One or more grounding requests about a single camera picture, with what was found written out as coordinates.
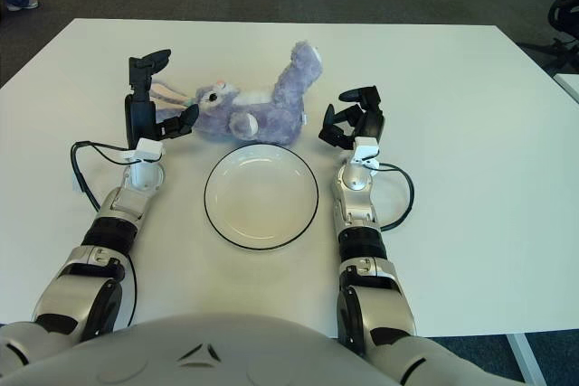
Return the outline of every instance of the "bunny ear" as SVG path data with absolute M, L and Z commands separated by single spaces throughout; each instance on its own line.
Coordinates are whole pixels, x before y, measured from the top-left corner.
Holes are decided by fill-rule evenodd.
M 149 96 L 153 99 L 160 99 L 161 101 L 180 106 L 183 106 L 190 99 L 186 95 L 170 89 L 160 81 L 151 84 Z

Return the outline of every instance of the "purple plush bunny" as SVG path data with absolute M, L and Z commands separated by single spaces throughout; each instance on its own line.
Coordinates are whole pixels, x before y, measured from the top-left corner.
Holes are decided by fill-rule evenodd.
M 219 81 L 198 89 L 194 99 L 187 99 L 161 83 L 154 83 L 150 96 L 161 101 L 157 104 L 157 122 L 197 103 L 197 130 L 287 145 L 299 135 L 305 120 L 303 96 L 321 73 L 318 51 L 307 42 L 298 42 L 291 53 L 291 64 L 282 72 L 273 90 L 239 91 Z

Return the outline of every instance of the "robot forearm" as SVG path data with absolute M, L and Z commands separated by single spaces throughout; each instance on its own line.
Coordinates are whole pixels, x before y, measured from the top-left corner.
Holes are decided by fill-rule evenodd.
M 378 149 L 375 138 L 356 137 L 354 152 L 332 183 L 341 259 L 338 339 L 358 354 L 414 334 L 413 315 L 386 257 L 370 199 Z
M 520 385 L 482 371 L 434 341 L 408 336 L 380 345 L 366 355 L 380 371 L 406 386 L 507 386 Z
M 82 244 L 72 250 L 41 295 L 33 321 L 0 329 L 1 375 L 112 332 L 128 253 L 164 179 L 160 165 L 144 161 L 160 158 L 162 144 L 141 140 L 137 150 L 125 155 L 140 162 L 128 166 L 121 186 L 107 196 Z

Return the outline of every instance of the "table leg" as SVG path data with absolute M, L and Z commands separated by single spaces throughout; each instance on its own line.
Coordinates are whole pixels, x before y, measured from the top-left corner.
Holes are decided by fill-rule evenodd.
M 536 362 L 533 349 L 529 345 L 525 334 L 508 334 L 507 339 L 515 359 L 517 359 L 518 368 L 523 374 L 525 383 L 546 386 L 541 368 Z

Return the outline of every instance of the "white plate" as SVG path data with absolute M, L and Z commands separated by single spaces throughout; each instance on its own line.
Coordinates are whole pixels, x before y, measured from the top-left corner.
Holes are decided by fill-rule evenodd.
M 205 185 L 205 210 L 228 241 L 247 249 L 275 249 L 295 240 L 316 215 L 318 184 L 297 155 L 251 145 L 226 155 Z

